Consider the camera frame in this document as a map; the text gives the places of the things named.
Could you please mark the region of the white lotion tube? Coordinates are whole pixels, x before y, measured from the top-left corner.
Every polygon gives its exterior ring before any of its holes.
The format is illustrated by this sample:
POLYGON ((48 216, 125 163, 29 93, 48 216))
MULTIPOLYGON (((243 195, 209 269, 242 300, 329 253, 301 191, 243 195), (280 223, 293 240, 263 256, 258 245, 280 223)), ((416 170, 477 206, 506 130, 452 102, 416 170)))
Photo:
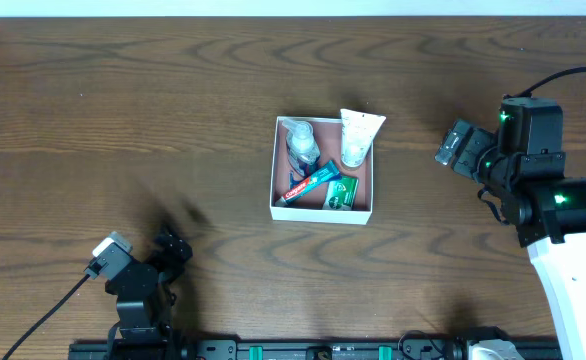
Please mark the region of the white lotion tube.
POLYGON ((341 162, 345 167, 361 166, 375 136, 386 120, 383 115, 341 109, 341 162))

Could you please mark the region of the green soap bar box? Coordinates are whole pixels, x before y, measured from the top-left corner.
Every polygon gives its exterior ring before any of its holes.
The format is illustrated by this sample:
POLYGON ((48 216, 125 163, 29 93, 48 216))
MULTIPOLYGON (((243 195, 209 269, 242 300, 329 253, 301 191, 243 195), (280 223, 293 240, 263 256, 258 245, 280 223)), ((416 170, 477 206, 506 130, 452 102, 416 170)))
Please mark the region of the green soap bar box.
POLYGON ((349 176, 330 181, 322 209, 350 211, 355 202, 358 185, 359 180, 349 176))

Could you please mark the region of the green toothpaste tube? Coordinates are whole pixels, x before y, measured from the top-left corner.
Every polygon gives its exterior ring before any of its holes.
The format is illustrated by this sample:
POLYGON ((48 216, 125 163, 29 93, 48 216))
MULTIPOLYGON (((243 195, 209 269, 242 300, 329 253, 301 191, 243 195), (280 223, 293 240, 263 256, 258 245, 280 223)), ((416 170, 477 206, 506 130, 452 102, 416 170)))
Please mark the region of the green toothpaste tube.
POLYGON ((342 177, 337 166, 330 160, 323 167, 319 168, 313 174, 302 180, 296 186, 291 188, 288 192, 282 195, 276 202, 276 207, 287 207, 299 198, 310 193, 320 185, 328 183, 333 180, 338 180, 342 177))

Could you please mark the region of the clear pump soap bottle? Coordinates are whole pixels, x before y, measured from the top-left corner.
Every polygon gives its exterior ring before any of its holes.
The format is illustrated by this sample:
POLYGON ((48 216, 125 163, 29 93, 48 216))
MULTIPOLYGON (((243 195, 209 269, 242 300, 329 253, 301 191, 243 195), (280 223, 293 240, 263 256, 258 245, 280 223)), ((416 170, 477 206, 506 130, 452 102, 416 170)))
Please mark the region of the clear pump soap bottle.
POLYGON ((303 178, 318 168, 321 152, 315 141, 313 127, 309 122, 286 119, 286 144, 289 164, 303 178))

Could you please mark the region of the blue disposable razor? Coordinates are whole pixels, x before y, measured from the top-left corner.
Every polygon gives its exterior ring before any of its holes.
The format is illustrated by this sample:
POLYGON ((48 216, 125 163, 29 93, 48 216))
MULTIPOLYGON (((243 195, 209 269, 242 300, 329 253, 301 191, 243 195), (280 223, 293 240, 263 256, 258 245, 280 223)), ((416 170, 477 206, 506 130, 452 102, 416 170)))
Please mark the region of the blue disposable razor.
POLYGON ((300 176, 297 172, 295 171, 291 171, 289 173, 289 188, 293 189, 296 186, 298 186, 302 181, 304 180, 304 177, 300 176))

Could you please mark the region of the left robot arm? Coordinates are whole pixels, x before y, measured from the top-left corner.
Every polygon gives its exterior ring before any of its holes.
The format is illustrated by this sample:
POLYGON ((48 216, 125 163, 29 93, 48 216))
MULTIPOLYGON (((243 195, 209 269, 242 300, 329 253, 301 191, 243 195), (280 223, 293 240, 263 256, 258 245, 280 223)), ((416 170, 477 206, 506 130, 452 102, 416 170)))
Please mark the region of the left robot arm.
POLYGON ((191 247, 167 225, 160 228, 153 240, 156 248, 144 261, 130 254, 130 244, 119 234, 112 233, 109 239, 99 258, 105 262, 105 291, 117 297, 123 339, 134 344, 168 342, 177 299, 170 285, 184 273, 191 247))

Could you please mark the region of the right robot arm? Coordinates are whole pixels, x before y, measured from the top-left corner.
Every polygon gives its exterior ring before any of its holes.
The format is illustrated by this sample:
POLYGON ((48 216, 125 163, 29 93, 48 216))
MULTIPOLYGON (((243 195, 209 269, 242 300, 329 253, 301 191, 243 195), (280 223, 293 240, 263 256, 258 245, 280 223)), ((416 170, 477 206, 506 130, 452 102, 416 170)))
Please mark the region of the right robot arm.
POLYGON ((435 159, 481 185, 515 227, 549 303, 565 359, 586 359, 586 178, 565 176, 558 115, 505 115, 491 133, 455 121, 435 159))

